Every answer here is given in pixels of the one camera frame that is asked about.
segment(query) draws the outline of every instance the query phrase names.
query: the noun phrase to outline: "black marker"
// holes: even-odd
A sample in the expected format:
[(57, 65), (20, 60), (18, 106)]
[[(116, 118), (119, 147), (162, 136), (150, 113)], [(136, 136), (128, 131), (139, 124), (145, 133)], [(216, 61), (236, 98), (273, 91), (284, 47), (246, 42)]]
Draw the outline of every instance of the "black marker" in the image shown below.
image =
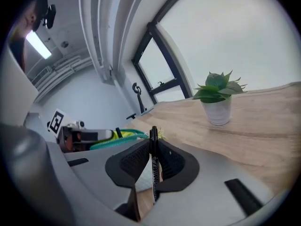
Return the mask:
[(157, 127), (153, 126), (150, 130), (150, 152), (151, 152), (151, 165), (152, 165), (152, 180), (154, 192), (154, 204), (158, 199), (156, 184), (160, 182), (160, 168), (158, 160), (158, 131)]

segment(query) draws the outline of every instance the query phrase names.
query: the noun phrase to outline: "window frame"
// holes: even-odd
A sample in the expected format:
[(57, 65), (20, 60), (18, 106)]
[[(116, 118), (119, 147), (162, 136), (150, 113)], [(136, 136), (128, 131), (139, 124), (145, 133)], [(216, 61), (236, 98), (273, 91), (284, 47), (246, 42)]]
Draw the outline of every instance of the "window frame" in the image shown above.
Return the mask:
[[(170, 10), (170, 8), (177, 2), (178, 0), (167, 0), (159, 12), (155, 15), (154, 19), (149, 22), (146, 26), (146, 32), (137, 48), (137, 51), (132, 59), (132, 63), (140, 76), (145, 88), (147, 89), (151, 100), (154, 104), (157, 103), (154, 95), (165, 91), (167, 89), (171, 89), (176, 86), (180, 86), (181, 90), (184, 94), (185, 98), (190, 98), (193, 96), (189, 83), (184, 76), (184, 71), (181, 68), (180, 62), (178, 61), (177, 57), (175, 56), (174, 52), (170, 48), (169, 44), (165, 40), (164, 36), (160, 33), (160, 31), (156, 28), (156, 24), (161, 21), (161, 19), (165, 16), (165, 14)], [(154, 39), (155, 43), (157, 44), (158, 48), (160, 49), (162, 55), (164, 56), (171, 72), (173, 73), (174, 79), (160, 85), (159, 87), (153, 89), (149, 82), (147, 81), (143, 70), (139, 65), (139, 61), (147, 48), (151, 39)]]

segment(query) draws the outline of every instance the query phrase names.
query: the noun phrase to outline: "white pot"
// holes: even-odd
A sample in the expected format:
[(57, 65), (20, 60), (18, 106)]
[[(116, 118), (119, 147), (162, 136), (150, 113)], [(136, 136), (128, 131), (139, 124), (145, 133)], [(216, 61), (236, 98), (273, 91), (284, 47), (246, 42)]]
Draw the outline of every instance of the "white pot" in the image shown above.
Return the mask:
[(203, 108), (205, 109), (206, 115), (210, 123), (216, 126), (221, 126), (226, 124), (230, 120), (231, 116), (231, 100), (223, 100), (217, 103), (203, 103)]

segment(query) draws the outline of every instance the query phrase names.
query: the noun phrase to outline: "wooden tabletop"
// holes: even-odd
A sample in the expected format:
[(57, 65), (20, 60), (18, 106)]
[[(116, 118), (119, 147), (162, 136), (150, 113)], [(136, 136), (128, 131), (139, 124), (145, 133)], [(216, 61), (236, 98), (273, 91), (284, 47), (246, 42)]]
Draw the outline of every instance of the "wooden tabletop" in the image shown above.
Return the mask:
[[(230, 121), (215, 126), (199, 100), (161, 102), (127, 128), (149, 132), (157, 126), (170, 143), (186, 143), (236, 161), (274, 194), (290, 188), (301, 165), (301, 82), (235, 95), (231, 107)], [(139, 207), (150, 194), (140, 193)]]

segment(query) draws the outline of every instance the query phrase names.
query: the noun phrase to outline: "light fixture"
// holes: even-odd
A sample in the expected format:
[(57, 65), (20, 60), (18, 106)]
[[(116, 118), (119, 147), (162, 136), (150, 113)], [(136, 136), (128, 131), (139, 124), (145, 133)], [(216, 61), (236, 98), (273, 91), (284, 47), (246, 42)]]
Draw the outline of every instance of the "light fixture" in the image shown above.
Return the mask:
[(36, 51), (43, 56), (44, 59), (47, 59), (51, 55), (49, 49), (45, 46), (45, 44), (43, 44), (35, 32), (31, 31), (26, 36), (26, 39), (36, 49)]

